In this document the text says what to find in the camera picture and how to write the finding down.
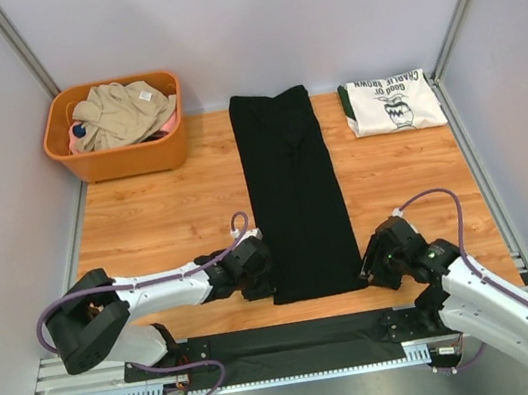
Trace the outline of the black t shirt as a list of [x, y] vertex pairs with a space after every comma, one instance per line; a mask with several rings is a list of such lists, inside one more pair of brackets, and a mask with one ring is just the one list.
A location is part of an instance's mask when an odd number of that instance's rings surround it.
[[366, 287], [359, 247], [309, 94], [233, 96], [229, 119], [255, 225], [272, 255], [274, 302]]

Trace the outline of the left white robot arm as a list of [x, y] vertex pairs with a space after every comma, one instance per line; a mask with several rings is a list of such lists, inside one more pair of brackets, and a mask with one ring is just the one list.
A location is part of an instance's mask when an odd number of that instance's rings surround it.
[[254, 228], [226, 250], [167, 272], [112, 278], [104, 269], [94, 269], [45, 309], [36, 327], [38, 339], [47, 330], [53, 341], [48, 350], [72, 376], [103, 361], [122, 361], [170, 377], [180, 359], [169, 331], [160, 324], [140, 326], [134, 321], [247, 290], [270, 268], [270, 250], [262, 238]]

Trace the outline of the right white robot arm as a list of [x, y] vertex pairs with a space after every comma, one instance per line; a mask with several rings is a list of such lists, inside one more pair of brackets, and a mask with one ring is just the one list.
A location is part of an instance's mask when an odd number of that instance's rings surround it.
[[431, 335], [465, 333], [528, 368], [528, 292], [480, 265], [447, 240], [427, 242], [393, 216], [370, 236], [361, 275], [371, 285], [398, 289], [405, 276], [424, 284], [416, 321]]

